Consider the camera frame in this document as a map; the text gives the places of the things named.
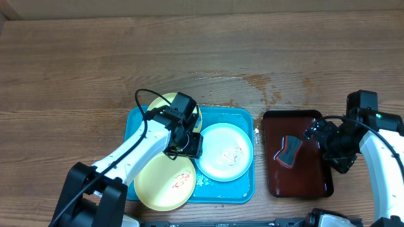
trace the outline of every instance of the white plate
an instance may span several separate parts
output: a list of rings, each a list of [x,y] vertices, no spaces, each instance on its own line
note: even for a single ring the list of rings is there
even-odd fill
[[[239,127],[218,123],[201,132],[202,156],[196,165],[207,177],[228,182],[245,174],[253,162],[253,145]]]

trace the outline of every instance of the wooden table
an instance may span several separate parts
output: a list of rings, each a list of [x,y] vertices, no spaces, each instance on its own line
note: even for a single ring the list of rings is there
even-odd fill
[[[359,89],[378,92],[381,111],[404,115],[403,73],[402,11],[5,22],[0,226],[47,226],[68,170],[123,142],[138,88],[248,110],[259,129],[256,190],[243,205],[186,204],[171,212],[128,201],[128,214],[145,221],[271,220],[322,207],[369,226],[374,207],[362,156],[347,174],[333,172],[330,198],[270,195],[261,117],[300,109],[341,115],[347,95]]]

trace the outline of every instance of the plate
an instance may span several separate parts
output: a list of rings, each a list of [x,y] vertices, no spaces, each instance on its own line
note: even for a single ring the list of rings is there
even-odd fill
[[[170,211],[183,205],[196,185],[195,167],[189,158],[170,160],[156,155],[134,178],[139,200],[156,211]]]
[[[163,95],[163,97],[166,98],[168,101],[172,102],[176,95],[177,95],[177,93],[167,93],[167,94]],[[152,109],[154,109],[156,107],[161,107],[162,105],[168,105],[168,103],[165,100],[163,100],[162,98],[158,97],[154,101],[152,101],[152,103],[149,105],[147,110],[152,110]],[[199,109],[199,119],[198,119],[198,122],[195,125],[195,128],[193,129],[193,132],[201,132],[202,113],[201,113],[201,109],[199,108],[199,106],[197,106],[197,107],[194,108],[193,114],[197,113],[196,108]]]
[[[253,145],[239,127],[218,123],[201,132],[202,156],[195,160],[203,174],[212,180],[228,182],[245,174],[253,162]]]

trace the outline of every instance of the blue tray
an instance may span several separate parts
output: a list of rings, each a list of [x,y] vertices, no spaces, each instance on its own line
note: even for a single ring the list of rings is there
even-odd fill
[[[254,125],[253,118],[249,112],[241,108],[201,107],[201,113],[203,119],[202,130],[216,123],[234,124],[248,135],[254,147]],[[125,140],[129,139],[129,137],[138,130],[141,120],[142,117],[139,108],[136,107],[129,113]],[[212,180],[203,175],[195,165],[195,162],[193,163],[196,170],[196,186],[188,202],[242,204],[249,201],[254,195],[254,160],[248,171],[242,177],[231,182],[217,182]],[[132,201],[139,200],[134,191],[133,182],[128,188],[126,199]]]

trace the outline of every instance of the yellow plate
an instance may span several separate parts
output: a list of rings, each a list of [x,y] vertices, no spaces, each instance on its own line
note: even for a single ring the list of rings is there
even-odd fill
[[[172,102],[176,95],[177,95],[177,93],[168,93],[168,94],[163,95],[163,97],[166,98],[168,101]],[[161,107],[162,105],[168,105],[168,103],[166,101],[164,101],[162,98],[158,97],[150,104],[150,106],[149,106],[149,108],[147,108],[147,110],[151,110],[156,107]],[[196,108],[199,108],[199,107],[195,107],[195,109],[193,111],[194,114],[197,113]],[[202,113],[201,113],[200,108],[199,108],[199,119],[201,119],[201,120],[197,123],[198,126],[193,129],[193,132],[201,132]]]
[[[195,167],[189,158],[170,160],[156,155],[134,178],[139,200],[156,211],[170,211],[183,205],[196,184]]]

